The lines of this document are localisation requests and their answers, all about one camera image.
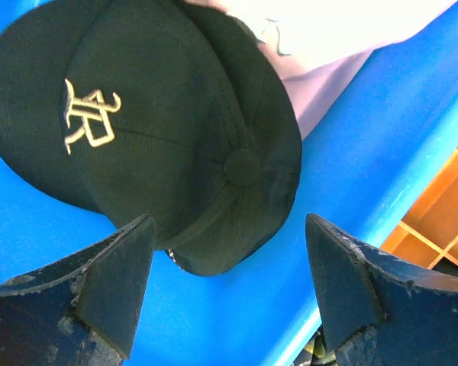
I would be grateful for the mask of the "pink cap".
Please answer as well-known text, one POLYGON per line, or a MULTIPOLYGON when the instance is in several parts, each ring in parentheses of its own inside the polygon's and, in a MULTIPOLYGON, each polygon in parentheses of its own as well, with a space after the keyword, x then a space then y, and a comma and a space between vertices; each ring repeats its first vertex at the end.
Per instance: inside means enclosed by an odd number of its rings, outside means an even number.
POLYGON ((371 54, 404 42, 451 0, 196 1, 235 20, 282 80, 302 137, 329 111, 371 54))

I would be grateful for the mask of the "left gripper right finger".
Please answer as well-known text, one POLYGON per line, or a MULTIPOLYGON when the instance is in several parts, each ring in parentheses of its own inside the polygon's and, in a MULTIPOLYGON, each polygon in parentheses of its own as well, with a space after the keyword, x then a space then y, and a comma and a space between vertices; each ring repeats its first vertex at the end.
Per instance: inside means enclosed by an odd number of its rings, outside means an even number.
POLYGON ((339 365, 458 365, 458 277, 306 217, 327 349, 339 365))

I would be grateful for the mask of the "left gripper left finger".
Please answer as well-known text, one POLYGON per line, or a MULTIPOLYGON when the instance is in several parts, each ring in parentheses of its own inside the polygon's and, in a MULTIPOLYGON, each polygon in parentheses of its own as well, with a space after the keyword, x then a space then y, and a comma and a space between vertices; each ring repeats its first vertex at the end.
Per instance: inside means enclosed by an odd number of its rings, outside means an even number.
POLYGON ((0 284, 0 365, 121 365, 131 356, 156 241, 142 215, 0 284))

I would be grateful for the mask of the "black cap gold letter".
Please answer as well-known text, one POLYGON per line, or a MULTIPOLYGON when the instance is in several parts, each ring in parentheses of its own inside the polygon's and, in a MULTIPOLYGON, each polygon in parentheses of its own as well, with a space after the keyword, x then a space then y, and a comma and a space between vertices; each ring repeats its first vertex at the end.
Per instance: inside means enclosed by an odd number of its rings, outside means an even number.
POLYGON ((51 1, 0 35, 0 156, 25 181, 219 275, 287 220, 292 104, 239 22, 183 1, 51 1))

